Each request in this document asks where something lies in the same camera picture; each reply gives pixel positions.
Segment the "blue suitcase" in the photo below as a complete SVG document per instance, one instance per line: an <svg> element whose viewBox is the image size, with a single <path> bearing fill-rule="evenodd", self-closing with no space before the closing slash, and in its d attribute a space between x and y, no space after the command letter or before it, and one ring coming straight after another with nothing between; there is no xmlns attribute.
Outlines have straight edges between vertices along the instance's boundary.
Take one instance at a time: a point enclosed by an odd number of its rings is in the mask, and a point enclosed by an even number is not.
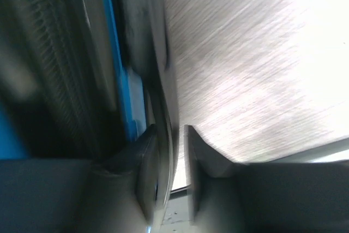
<svg viewBox="0 0 349 233"><path fill-rule="evenodd" d="M1 161L104 162L151 125L157 232L179 135L165 1L1 0Z"/></svg>

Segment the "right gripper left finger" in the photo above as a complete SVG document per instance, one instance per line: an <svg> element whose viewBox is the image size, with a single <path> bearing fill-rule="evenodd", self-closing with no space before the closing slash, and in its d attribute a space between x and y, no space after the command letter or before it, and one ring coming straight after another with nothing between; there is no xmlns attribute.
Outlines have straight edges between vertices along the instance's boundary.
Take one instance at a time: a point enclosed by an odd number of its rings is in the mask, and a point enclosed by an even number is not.
<svg viewBox="0 0 349 233"><path fill-rule="evenodd" d="M158 180L151 125L104 162L1 161L1 232L150 232Z"/></svg>

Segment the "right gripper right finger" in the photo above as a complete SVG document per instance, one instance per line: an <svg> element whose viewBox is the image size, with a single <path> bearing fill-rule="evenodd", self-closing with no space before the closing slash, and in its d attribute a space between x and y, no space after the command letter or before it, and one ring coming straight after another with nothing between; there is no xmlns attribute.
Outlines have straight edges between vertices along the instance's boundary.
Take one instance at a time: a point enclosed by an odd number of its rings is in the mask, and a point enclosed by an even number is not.
<svg viewBox="0 0 349 233"><path fill-rule="evenodd" d="M348 232L348 161L236 163L185 133L200 232Z"/></svg>

